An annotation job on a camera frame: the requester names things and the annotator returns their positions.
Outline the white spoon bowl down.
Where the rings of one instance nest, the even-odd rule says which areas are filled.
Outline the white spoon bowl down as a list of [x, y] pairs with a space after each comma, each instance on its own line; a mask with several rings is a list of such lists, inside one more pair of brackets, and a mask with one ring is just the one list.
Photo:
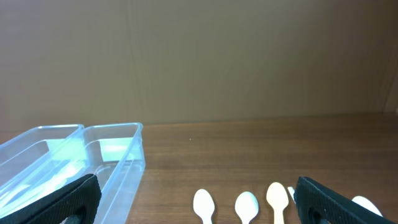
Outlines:
[[295, 199], [294, 199], [295, 189], [293, 187], [287, 187], [287, 190], [288, 190], [293, 202], [295, 203]]

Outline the yellow plastic spoon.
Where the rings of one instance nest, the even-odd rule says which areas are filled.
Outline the yellow plastic spoon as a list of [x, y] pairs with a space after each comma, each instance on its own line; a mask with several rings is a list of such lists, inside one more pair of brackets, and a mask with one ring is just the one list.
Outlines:
[[284, 224], [284, 209], [289, 204], [284, 186], [279, 182], [271, 183], [266, 192], [266, 200], [274, 211], [274, 224]]

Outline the white spoon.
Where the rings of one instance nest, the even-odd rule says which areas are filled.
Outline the white spoon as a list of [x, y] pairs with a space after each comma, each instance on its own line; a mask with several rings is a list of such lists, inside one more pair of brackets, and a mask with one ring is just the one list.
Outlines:
[[382, 213], [379, 211], [379, 209], [366, 197], [363, 196], [355, 196], [352, 199], [353, 202], [357, 203], [358, 205], [366, 208], [367, 210], [375, 213], [376, 215], [379, 215], [380, 217], [383, 217]]
[[199, 189], [193, 198], [193, 210], [201, 218], [203, 224], [212, 224], [215, 203], [208, 191]]
[[234, 209], [242, 224], [249, 224], [259, 213], [259, 204], [251, 192], [241, 193], [235, 202]]

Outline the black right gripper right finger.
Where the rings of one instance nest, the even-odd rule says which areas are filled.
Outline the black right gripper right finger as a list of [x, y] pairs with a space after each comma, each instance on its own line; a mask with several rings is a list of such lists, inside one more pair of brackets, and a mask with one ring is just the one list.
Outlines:
[[302, 224], [394, 224], [309, 177], [299, 177], [294, 200]]

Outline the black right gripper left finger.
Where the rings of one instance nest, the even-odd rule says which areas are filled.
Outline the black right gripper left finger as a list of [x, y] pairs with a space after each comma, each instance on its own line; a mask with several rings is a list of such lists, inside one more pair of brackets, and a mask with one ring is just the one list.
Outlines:
[[100, 199], [101, 189], [97, 176], [86, 174], [40, 200], [1, 218], [1, 224], [92, 224]]

